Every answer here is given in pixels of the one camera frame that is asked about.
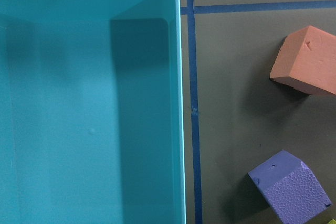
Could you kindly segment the teal plastic bin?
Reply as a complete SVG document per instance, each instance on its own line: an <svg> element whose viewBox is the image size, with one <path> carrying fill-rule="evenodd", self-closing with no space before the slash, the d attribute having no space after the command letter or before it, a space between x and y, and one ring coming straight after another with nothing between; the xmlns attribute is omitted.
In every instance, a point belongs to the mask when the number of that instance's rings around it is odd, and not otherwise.
<svg viewBox="0 0 336 224"><path fill-rule="evenodd" d="M180 0L1 0L1 223L185 223Z"/></svg>

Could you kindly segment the orange foam block left side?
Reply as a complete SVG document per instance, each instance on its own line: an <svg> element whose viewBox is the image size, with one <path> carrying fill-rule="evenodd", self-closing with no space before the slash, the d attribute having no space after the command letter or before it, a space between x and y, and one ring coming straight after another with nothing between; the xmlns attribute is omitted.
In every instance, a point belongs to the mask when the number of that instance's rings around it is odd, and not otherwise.
<svg viewBox="0 0 336 224"><path fill-rule="evenodd" d="M309 95L335 95L335 35L313 26L289 34L270 79Z"/></svg>

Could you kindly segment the purple foam block left side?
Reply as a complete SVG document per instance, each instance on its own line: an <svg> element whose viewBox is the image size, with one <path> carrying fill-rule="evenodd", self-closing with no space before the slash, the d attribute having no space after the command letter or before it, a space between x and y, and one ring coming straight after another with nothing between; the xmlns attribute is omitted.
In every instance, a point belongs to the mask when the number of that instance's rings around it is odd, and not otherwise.
<svg viewBox="0 0 336 224"><path fill-rule="evenodd" d="M248 175L282 223L306 223L332 206L313 171L285 150Z"/></svg>

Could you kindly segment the yellow foam block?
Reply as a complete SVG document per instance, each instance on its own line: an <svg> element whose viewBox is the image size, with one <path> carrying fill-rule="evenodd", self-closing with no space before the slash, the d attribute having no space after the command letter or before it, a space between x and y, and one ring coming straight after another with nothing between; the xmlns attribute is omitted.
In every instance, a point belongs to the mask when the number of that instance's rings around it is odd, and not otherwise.
<svg viewBox="0 0 336 224"><path fill-rule="evenodd" d="M336 224L336 219L335 218L332 218L331 220L329 220L327 222L327 224Z"/></svg>

